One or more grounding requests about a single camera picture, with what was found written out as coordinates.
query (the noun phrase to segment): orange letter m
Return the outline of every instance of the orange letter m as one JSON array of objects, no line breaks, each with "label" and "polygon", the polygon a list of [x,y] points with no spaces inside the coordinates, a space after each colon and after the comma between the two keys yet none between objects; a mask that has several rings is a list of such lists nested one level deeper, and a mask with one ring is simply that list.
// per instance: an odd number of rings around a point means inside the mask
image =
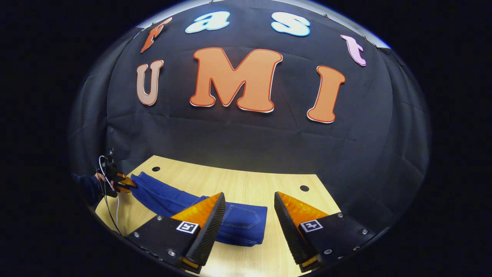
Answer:
[{"label": "orange letter m", "polygon": [[243,96],[237,101],[239,108],[258,112],[274,110],[270,92],[275,67],[282,61],[280,53],[255,49],[236,69],[232,68],[222,48],[200,49],[193,57],[198,60],[195,95],[189,99],[193,106],[210,107],[215,104],[215,97],[210,95],[213,82],[224,106],[231,104],[236,93],[245,84]]}]

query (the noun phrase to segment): textured grip surface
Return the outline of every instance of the textured grip surface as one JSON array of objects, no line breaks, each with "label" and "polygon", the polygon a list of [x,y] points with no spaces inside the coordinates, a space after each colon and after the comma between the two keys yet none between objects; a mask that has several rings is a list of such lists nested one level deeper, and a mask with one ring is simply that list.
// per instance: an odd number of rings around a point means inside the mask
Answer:
[{"label": "textured grip surface", "polygon": [[212,247],[214,246],[215,238],[222,224],[222,218],[225,214],[225,197],[221,193],[214,209],[210,213],[207,222],[203,226],[202,231],[198,234],[193,245],[190,247],[186,258],[191,262],[204,266],[209,258]]},{"label": "textured grip surface", "polygon": [[275,212],[277,213],[283,235],[289,245],[290,253],[294,257],[296,264],[301,264],[316,254],[316,251],[309,247],[304,241],[302,235],[290,218],[289,212],[283,204],[282,198],[275,192]]}]

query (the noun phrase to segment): wooden table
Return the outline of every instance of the wooden table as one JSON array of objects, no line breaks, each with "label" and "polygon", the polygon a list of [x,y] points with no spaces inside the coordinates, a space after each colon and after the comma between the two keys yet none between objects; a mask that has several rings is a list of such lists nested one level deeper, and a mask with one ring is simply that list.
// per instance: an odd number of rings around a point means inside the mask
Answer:
[{"label": "wooden table", "polygon": [[[160,170],[153,172],[153,167],[160,167]],[[276,191],[306,202],[327,214],[340,212],[337,204],[315,174],[228,170],[159,156],[149,158],[128,175],[131,177],[131,174],[139,175],[140,172],[145,172],[153,178],[196,196],[212,196],[223,192],[227,202],[268,207],[263,243],[253,247],[243,247],[215,242],[207,264],[202,267],[199,276],[303,275],[292,258],[275,213],[274,193]],[[301,185],[309,187],[309,191],[302,191]],[[138,202],[131,193],[120,193],[119,198],[118,227],[124,236],[156,216],[154,212]],[[108,197],[108,203],[111,214],[116,220],[117,199]],[[109,228],[116,230],[109,217],[104,199],[97,206],[96,214]]]}]

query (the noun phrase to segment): person's hand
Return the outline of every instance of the person's hand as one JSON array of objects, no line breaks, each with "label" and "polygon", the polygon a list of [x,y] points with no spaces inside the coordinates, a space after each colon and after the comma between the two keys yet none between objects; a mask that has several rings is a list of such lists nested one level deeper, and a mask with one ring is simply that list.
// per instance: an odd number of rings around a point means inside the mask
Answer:
[{"label": "person's hand", "polygon": [[105,182],[105,178],[104,178],[104,175],[102,175],[101,173],[96,173],[94,174],[95,178],[98,180],[98,181],[103,181]]}]

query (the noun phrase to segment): black cable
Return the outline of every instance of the black cable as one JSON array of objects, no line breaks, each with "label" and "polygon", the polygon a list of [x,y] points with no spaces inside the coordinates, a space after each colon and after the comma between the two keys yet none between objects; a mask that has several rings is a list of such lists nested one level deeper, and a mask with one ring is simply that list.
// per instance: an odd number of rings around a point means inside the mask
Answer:
[{"label": "black cable", "polygon": [[[109,213],[109,216],[111,217],[111,221],[115,225],[116,230],[118,230],[118,233],[123,237],[123,234],[118,229],[118,226],[116,225],[116,222],[113,219],[113,216],[111,214],[111,211],[109,210],[108,196],[106,194],[106,173],[105,173],[106,172],[106,164],[107,164],[107,161],[108,161],[108,158],[106,158],[106,156],[104,156],[104,170],[101,168],[102,174],[104,176],[104,200],[106,201],[106,207],[108,208],[108,213]],[[102,191],[101,180],[99,180],[99,186],[101,187],[101,191]]]}]

